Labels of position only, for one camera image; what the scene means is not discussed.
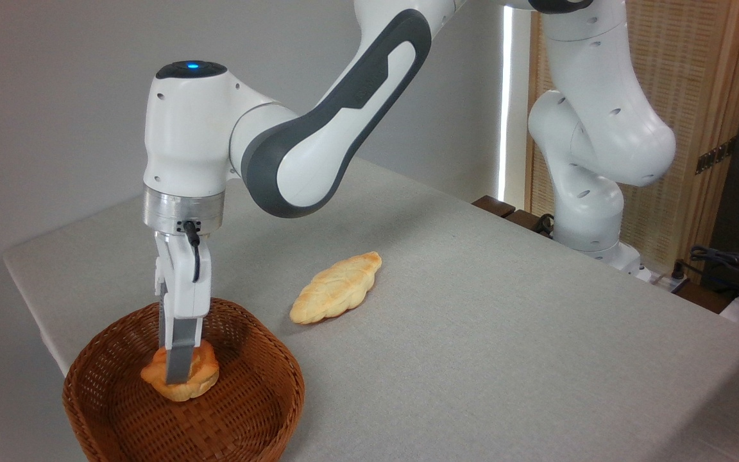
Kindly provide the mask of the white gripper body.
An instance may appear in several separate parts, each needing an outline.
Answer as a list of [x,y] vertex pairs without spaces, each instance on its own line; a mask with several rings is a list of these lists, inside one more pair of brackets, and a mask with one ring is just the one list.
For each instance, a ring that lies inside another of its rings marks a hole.
[[156,276],[164,283],[164,312],[167,319],[196,319],[207,316],[212,285],[212,263],[206,239],[194,248],[187,235],[156,231],[158,250]]

